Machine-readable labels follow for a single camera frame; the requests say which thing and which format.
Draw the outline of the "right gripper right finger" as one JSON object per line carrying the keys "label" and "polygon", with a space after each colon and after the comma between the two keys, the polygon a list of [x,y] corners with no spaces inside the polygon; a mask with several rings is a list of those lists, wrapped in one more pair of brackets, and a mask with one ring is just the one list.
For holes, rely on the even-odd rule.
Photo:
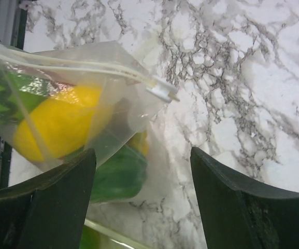
{"label": "right gripper right finger", "polygon": [[299,248],[299,192],[252,179],[196,147],[190,164],[208,248]]}

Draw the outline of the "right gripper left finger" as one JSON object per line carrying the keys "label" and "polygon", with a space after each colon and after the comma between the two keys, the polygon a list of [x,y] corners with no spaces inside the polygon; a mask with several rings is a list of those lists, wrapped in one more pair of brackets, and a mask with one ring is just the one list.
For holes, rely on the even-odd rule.
{"label": "right gripper left finger", "polygon": [[0,190],[0,248],[79,248],[96,169],[90,148]]}

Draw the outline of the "green bell pepper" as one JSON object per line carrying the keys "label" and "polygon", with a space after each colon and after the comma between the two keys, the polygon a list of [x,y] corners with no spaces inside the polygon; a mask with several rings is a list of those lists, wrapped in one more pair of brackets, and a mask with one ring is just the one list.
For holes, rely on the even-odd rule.
{"label": "green bell pepper", "polygon": [[146,157],[123,146],[95,172],[90,201],[103,203],[135,197],[147,178]]}

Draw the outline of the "yellow lemon toy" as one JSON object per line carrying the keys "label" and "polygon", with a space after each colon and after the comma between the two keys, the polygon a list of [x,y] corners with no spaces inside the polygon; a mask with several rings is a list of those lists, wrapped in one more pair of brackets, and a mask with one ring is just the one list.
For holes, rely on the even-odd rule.
{"label": "yellow lemon toy", "polygon": [[38,145],[26,120],[14,133],[14,148],[27,160],[43,162],[46,150],[53,158],[65,157],[99,135],[112,118],[114,107],[99,101],[101,87],[74,86],[41,102],[30,120],[44,144]]}

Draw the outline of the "clear zip top bag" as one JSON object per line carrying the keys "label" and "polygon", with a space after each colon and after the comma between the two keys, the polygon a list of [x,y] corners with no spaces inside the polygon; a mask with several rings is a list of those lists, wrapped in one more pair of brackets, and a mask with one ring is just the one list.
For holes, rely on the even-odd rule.
{"label": "clear zip top bag", "polygon": [[[96,153],[98,169],[119,149],[128,146],[126,143],[134,134],[147,131],[146,181],[135,197],[119,201],[154,201],[170,192],[172,184],[167,151],[154,135],[149,122],[166,103],[176,99],[177,90],[149,74],[117,42],[91,43],[35,53],[0,43],[0,69],[48,80],[49,94],[46,99],[74,86],[101,87],[99,101],[114,107],[112,118],[102,132],[88,139],[77,151],[62,158],[53,158],[43,150],[43,162],[29,162],[42,171],[49,171],[92,148]],[[31,112],[25,109],[15,88],[11,89],[24,118],[18,123],[0,124],[0,136],[14,148],[14,133],[19,124],[26,120],[38,145],[43,146],[44,142],[30,120]]]}

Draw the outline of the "yellow banana bunch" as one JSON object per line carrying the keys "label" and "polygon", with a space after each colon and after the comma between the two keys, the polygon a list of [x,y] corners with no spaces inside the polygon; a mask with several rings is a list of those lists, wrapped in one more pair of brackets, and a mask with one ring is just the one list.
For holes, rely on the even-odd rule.
{"label": "yellow banana bunch", "polygon": [[134,134],[126,144],[138,152],[141,152],[144,156],[147,156],[149,149],[147,131]]}

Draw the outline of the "green watermelon toy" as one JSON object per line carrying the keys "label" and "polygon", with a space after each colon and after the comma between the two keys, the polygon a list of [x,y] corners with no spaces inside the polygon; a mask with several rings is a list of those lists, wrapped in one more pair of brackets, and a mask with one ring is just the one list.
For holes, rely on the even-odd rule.
{"label": "green watermelon toy", "polygon": [[16,95],[28,112],[31,112],[49,94],[49,81],[39,77],[0,69],[0,124],[18,123],[24,117]]}

